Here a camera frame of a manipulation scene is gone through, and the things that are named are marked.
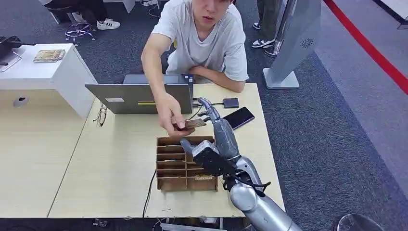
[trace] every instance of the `man's left arm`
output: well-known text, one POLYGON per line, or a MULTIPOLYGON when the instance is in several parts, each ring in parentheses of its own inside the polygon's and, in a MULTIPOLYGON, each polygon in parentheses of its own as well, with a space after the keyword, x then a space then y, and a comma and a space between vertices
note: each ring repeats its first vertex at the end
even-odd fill
POLYGON ((190 73, 200 75, 212 82, 230 89, 234 92, 242 92, 245 81, 248 79, 246 72, 246 53, 244 44, 236 44, 229 48, 224 57, 224 72, 210 70, 203 66, 195 66, 190 73))

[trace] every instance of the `wall socket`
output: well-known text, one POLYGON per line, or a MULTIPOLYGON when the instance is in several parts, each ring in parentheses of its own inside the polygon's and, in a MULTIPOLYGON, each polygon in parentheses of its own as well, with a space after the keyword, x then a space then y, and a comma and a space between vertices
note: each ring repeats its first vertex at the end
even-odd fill
POLYGON ((150 1, 142 0, 142 2, 143 2, 143 6, 151 6, 151 5, 157 4, 157 0, 150 0, 150 1))

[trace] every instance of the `red floor line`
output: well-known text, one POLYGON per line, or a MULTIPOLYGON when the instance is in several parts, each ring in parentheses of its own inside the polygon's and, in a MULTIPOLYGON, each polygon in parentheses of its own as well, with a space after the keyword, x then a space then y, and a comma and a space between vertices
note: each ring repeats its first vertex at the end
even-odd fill
POLYGON ((359 43, 369 56, 394 80, 401 90, 405 92, 405 94, 408 94, 408 79, 370 43, 333 0, 324 0, 324 2, 357 43, 359 43))

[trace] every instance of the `robotic arm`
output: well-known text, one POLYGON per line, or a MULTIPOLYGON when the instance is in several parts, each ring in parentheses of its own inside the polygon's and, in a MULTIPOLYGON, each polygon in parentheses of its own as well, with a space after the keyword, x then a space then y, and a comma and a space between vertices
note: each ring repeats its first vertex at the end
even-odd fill
POLYGON ((237 209, 241 210, 252 225, 260 231, 302 231, 292 219, 268 196, 254 164, 240 155, 237 141, 228 121, 222 119, 211 103, 198 98, 205 107, 199 116, 208 116, 214 127, 215 144, 203 141, 192 146, 188 140, 180 141, 184 151, 192 154, 194 161, 214 176, 223 176, 224 189, 237 209))

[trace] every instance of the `gray laptop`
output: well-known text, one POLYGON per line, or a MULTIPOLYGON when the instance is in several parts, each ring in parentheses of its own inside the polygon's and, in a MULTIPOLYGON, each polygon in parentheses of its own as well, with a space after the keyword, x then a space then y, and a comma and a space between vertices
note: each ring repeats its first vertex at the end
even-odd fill
MULTIPOLYGON (((181 107, 192 113, 193 75, 163 76, 165 89, 181 107)), ((115 114, 157 114, 152 90, 145 75, 126 75, 123 84, 85 84, 115 114)))

